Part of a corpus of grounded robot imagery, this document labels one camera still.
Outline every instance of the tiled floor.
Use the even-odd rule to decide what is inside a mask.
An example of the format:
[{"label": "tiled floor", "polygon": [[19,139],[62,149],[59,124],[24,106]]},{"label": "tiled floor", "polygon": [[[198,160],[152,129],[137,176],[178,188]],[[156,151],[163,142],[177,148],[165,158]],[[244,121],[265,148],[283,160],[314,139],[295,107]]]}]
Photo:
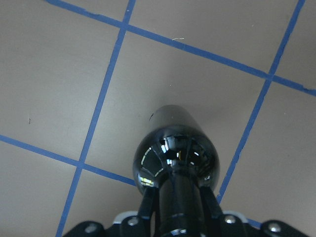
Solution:
[{"label": "tiled floor", "polygon": [[0,6],[1,236],[137,210],[133,156],[166,104],[214,143],[223,209],[315,235],[314,1]]}]

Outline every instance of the bolt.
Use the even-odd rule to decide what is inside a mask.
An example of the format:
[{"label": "bolt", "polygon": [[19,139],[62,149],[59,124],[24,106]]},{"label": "bolt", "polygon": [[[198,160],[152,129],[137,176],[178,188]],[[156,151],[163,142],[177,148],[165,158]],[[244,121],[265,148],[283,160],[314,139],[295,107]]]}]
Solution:
[{"label": "bolt", "polygon": [[97,226],[96,224],[90,223],[90,224],[84,229],[84,231],[85,231],[86,233],[92,233],[92,232],[95,232],[97,228],[98,228],[98,226]]},{"label": "bolt", "polygon": [[280,232],[281,231],[281,226],[278,223],[270,223],[268,225],[268,228],[272,232]]},{"label": "bolt", "polygon": [[225,216],[225,222],[228,224],[233,224],[236,222],[236,218],[233,215]]},{"label": "bolt", "polygon": [[129,226],[135,226],[138,224],[138,218],[136,216],[133,216],[131,219],[128,220]]}]

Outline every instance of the floor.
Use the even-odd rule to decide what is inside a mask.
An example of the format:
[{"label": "floor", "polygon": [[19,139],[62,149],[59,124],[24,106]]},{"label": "floor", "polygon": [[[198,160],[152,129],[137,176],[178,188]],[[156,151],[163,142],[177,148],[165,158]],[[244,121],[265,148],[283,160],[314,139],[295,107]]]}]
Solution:
[{"label": "floor", "polygon": [[151,114],[215,145],[224,210],[316,222],[316,2],[2,0],[0,235],[60,237],[137,210]]}]

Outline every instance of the dark glossy object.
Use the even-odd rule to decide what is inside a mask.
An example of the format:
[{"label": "dark glossy object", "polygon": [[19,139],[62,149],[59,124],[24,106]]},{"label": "dark glossy object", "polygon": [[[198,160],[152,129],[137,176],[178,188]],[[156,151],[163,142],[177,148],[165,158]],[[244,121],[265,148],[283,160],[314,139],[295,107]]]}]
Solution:
[{"label": "dark glossy object", "polygon": [[141,193],[160,188],[171,172],[187,173],[197,187],[214,189],[219,175],[217,152],[190,114],[167,105],[150,119],[151,132],[139,145],[133,166]]}]

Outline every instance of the metal screw head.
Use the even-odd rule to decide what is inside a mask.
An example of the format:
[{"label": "metal screw head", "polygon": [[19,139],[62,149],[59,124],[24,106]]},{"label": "metal screw head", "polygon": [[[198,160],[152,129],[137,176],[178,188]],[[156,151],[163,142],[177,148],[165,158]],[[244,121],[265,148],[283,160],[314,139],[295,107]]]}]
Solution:
[{"label": "metal screw head", "polygon": [[228,216],[225,216],[225,222],[227,223],[227,224],[233,224],[233,223],[235,223],[236,222],[236,218],[235,218],[235,216],[233,216],[233,215],[228,215]]},{"label": "metal screw head", "polygon": [[281,231],[281,226],[278,223],[270,223],[268,225],[268,228],[272,232],[280,232]]},{"label": "metal screw head", "polygon": [[84,232],[86,233],[92,233],[92,232],[95,232],[96,229],[98,228],[98,226],[94,223],[90,223],[85,229],[84,229]]},{"label": "metal screw head", "polygon": [[129,220],[128,220],[128,225],[130,225],[130,226],[135,226],[135,225],[137,225],[138,224],[138,218],[136,217],[136,216],[133,216],[132,218],[130,218]]}]

